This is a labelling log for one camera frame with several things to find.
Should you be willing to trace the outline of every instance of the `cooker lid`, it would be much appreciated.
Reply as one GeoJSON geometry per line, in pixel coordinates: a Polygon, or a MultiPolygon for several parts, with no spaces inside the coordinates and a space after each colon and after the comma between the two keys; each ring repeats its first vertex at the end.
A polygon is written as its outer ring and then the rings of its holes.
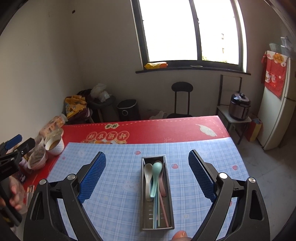
{"type": "Polygon", "coordinates": [[[231,101],[235,104],[251,105],[251,101],[243,93],[236,93],[231,96],[231,101]]]}

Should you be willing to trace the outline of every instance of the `refrigerator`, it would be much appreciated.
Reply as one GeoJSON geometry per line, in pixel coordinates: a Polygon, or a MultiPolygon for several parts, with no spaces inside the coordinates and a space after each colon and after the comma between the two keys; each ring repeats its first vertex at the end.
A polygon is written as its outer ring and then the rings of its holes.
{"type": "Polygon", "coordinates": [[[266,87],[264,88],[258,113],[258,117],[262,121],[258,140],[264,150],[271,150],[278,147],[288,129],[295,106],[296,61],[288,58],[286,79],[281,98],[278,98],[266,87]]]}

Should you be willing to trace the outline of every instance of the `plaid mat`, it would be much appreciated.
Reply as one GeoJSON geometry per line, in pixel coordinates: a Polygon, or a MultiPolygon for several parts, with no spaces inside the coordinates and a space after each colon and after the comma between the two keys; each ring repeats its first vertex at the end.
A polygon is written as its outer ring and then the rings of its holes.
{"type": "MultiPolygon", "coordinates": [[[[104,241],[168,241],[179,230],[192,237],[204,220],[211,202],[206,199],[188,165],[188,153],[196,149],[205,162],[233,179],[246,180],[249,175],[231,138],[196,142],[161,144],[104,145],[69,143],[48,176],[48,181],[63,180],[77,173],[102,151],[106,168],[90,199],[83,204],[90,220],[104,241]],[[173,204],[175,229],[140,232],[141,157],[166,155],[173,204]]],[[[232,199],[218,238],[225,236],[236,199],[232,199]]],[[[63,202],[61,214],[68,234],[76,238],[63,202]]]]}

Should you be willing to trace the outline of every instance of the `cup of tea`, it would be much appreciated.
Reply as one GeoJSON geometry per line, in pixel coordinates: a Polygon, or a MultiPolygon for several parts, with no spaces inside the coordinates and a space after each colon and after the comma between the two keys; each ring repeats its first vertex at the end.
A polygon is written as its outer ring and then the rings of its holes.
{"type": "Polygon", "coordinates": [[[57,156],[63,152],[65,144],[60,135],[53,136],[48,140],[45,149],[52,155],[57,156]]]}

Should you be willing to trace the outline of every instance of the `green spoon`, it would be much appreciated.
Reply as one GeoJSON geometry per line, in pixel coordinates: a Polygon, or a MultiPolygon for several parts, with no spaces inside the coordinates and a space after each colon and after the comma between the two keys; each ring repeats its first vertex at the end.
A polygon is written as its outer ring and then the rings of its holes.
{"type": "Polygon", "coordinates": [[[155,162],[152,166],[153,184],[152,184],[152,190],[150,193],[151,198],[155,198],[155,195],[157,192],[158,178],[162,168],[163,168],[163,165],[161,162],[155,162]]]}

